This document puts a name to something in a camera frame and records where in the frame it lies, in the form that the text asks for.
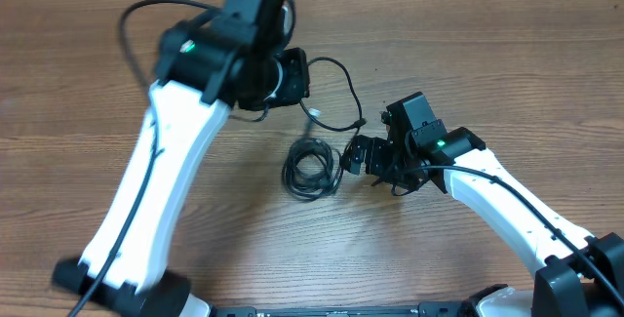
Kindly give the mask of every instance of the wooden tabletop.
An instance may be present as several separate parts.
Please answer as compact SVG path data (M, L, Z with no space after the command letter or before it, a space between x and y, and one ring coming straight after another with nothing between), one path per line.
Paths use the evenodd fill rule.
M146 102L115 22L138 0L0 0L0 315L63 316L58 259L98 230ZM220 4L222 0L202 0ZM526 187L597 236L624 235L624 0L295 0L292 44L351 72L369 123L422 91ZM145 69L160 33L193 9L130 21ZM311 98L339 126L356 108L336 67L311 68ZM237 115L251 113L234 111ZM280 184L306 117L230 121L186 201L170 268L216 305L393 305L457 299L495 283L530 289L520 260L434 185L404 198L345 175L338 193L294 201ZM315 129L341 148L350 134ZM85 316L108 316L95 305Z

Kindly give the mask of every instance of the robotic arm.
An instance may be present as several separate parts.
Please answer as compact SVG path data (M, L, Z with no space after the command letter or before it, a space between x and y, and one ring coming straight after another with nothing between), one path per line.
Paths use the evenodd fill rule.
M283 9L285 1L291 3L288 11ZM103 274L101 284L93 286L94 293L88 298L124 316L221 317L190 294L188 279L167 270L169 247L199 164L234 104L262 110L308 97L305 53L300 49L284 51L292 28L285 41L283 27L293 10L292 0L226 0L219 16L200 15L178 23L163 35L155 68L159 80L149 90L152 107L145 114L113 204L83 255L58 263L55 284L84 296ZM212 20L211 25L204 27L208 20ZM471 305L465 301L455 305L449 313L456 313L448 316L470 311L482 316L501 315L502 311L509 316L529 316L531 309L533 316L590 316L597 308L618 313L602 283L594 283L592 289L581 285L577 275L596 278L595 272L588 270L574 251L591 258L621 296L624 243L619 237L609 234L596 239L552 211L506 172L473 133L465 128L448 133L421 93L389 105L382 122L389 127L388 139L355 137L341 160L342 167L358 174L364 163L366 173L378 176L376 183L391 183L393 192L398 186L410 193L432 180L481 216L535 279L535 291L524 295L528 299L523 303L509 298L500 304L496 291L488 291ZM150 170L155 137L159 140L158 156ZM462 171L462 167L475 173ZM113 253L112 264L106 267L146 172L151 172L151 178L142 202L121 247ZM560 229L558 234L574 250L497 179L511 185ZM423 303L410 308L409 314L416 317L413 311L419 313L425 308ZM284 313L306 316L303 312Z

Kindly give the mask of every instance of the wood grain surface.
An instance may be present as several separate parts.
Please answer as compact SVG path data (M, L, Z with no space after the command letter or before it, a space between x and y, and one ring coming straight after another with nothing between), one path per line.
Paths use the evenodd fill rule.
M0 0L0 315L63 316L58 259L98 229L146 107L114 26L138 0ZM203 0L220 4L222 0ZM624 234L624 0L296 0L292 43L350 70L369 123L425 93L449 129L465 126L561 215ZM194 10L130 21L144 67L160 33ZM307 105L347 125L356 109L336 67L311 68ZM250 113L235 111L238 115ZM531 288L520 260L433 185L406 198L346 175L303 204L281 187L298 106L230 121L195 178L171 269L217 305L396 305L454 299L494 283ZM341 148L350 138L314 130ZM89 304L84 316L108 316Z

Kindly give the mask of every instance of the wooden table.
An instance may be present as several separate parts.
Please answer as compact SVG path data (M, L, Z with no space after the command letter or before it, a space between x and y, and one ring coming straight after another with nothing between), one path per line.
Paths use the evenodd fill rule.
M63 316L50 285L80 255L134 148L146 102L115 22L138 0L0 0L0 314ZM203 0L220 4L222 0ZM624 234L624 0L296 0L293 44L350 70L369 123L417 91L449 129L465 126L543 201L598 236ZM160 33L194 14L130 21L147 68ZM311 69L307 104L356 118L341 72ZM252 116L235 111L236 114ZM304 204L280 184L302 132L297 106L229 122L177 225L170 267L216 305L392 305L457 299L494 283L530 289L519 259L433 185L406 198L346 175ZM342 147L350 134L316 129ZM107 316L90 304L85 316Z

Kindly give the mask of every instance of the green led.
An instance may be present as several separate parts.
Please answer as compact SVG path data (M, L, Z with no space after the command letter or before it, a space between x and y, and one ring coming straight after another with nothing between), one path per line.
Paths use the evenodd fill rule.
M188 47L186 47L186 50L184 50L185 53L188 53L189 51L195 49L195 43L189 45Z

